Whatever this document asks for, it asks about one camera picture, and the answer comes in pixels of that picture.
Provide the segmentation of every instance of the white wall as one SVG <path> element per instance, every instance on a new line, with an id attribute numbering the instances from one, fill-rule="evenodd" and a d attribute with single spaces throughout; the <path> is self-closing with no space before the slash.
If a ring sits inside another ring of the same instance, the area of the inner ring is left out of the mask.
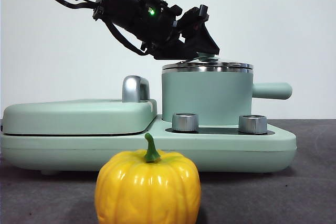
<path id="1" fill-rule="evenodd" d="M 255 99 L 254 113 L 336 118 L 336 0 L 167 1 L 185 11 L 208 5 L 222 58 L 253 64 L 255 82 L 293 86 L 288 101 Z M 161 111 L 161 67 L 170 61 L 128 51 L 91 15 L 53 0 L 1 0 L 2 114 L 16 103 L 120 98 L 129 74 L 149 80 Z"/>

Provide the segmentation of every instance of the mint green pot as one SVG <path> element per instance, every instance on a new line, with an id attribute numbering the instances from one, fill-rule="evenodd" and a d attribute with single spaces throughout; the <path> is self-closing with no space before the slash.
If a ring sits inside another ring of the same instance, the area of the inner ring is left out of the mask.
<path id="1" fill-rule="evenodd" d="M 162 73 L 162 118 L 198 114 L 200 125 L 237 125 L 251 114 L 252 97 L 287 99 L 287 83 L 253 84 L 253 66 L 242 63 L 193 62 L 166 65 Z"/>

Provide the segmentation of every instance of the gray table surface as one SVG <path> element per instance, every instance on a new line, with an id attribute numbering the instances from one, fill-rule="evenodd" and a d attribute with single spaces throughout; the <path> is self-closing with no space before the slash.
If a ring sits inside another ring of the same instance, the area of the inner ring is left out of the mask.
<path id="1" fill-rule="evenodd" d="M 198 224 L 336 223 L 336 120 L 270 120 L 295 133 L 298 152 L 272 174 L 201 173 Z M 1 159 L 1 224 L 97 224 L 98 173 L 43 176 Z"/>

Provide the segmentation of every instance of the lid handle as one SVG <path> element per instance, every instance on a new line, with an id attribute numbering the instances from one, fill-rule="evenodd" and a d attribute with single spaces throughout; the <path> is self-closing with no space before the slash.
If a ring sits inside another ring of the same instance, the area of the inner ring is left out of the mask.
<path id="1" fill-rule="evenodd" d="M 127 76 L 122 85 L 122 102 L 149 100 L 149 82 L 140 76 Z"/>

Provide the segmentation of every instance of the pumpkin stem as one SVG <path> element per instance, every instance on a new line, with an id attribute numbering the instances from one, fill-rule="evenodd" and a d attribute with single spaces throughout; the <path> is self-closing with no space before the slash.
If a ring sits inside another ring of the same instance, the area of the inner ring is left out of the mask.
<path id="1" fill-rule="evenodd" d="M 148 142 L 148 149 L 145 155 L 146 162 L 153 163 L 153 162 L 159 161 L 161 156 L 159 155 L 159 153 L 157 152 L 155 148 L 154 139 L 152 135 L 149 133 L 146 133 L 145 139 Z"/>

